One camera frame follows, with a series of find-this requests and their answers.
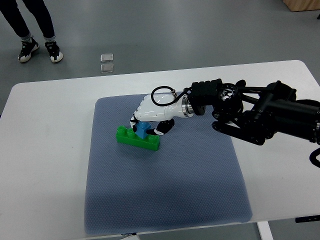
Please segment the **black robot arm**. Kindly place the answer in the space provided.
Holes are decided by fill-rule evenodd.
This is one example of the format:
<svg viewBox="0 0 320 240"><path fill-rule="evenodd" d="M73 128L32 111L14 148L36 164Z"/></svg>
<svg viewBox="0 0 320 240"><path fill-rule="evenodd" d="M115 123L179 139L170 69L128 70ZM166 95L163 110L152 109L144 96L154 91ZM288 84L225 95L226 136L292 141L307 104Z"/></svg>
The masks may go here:
<svg viewBox="0 0 320 240"><path fill-rule="evenodd" d="M217 132L263 145L275 133L320 142L320 104L297 99L296 89L276 81L266 87L250 87L245 80L223 83L216 79L192 83L185 88L187 99L197 116L213 108Z"/></svg>

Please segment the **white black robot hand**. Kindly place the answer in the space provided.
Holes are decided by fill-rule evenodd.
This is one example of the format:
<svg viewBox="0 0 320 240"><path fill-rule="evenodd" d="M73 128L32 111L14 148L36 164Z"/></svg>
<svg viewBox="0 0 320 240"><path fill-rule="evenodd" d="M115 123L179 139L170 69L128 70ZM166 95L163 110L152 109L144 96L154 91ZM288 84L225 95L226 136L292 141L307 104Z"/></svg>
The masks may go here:
<svg viewBox="0 0 320 240"><path fill-rule="evenodd" d="M175 125L174 117L188 118L192 114L187 113L185 99L180 98L172 103L174 96L172 94L159 93L146 95L130 119L130 126L134 132L137 131L138 122L158 122L156 128L148 129L148 135L162 136L168 133Z"/></svg>

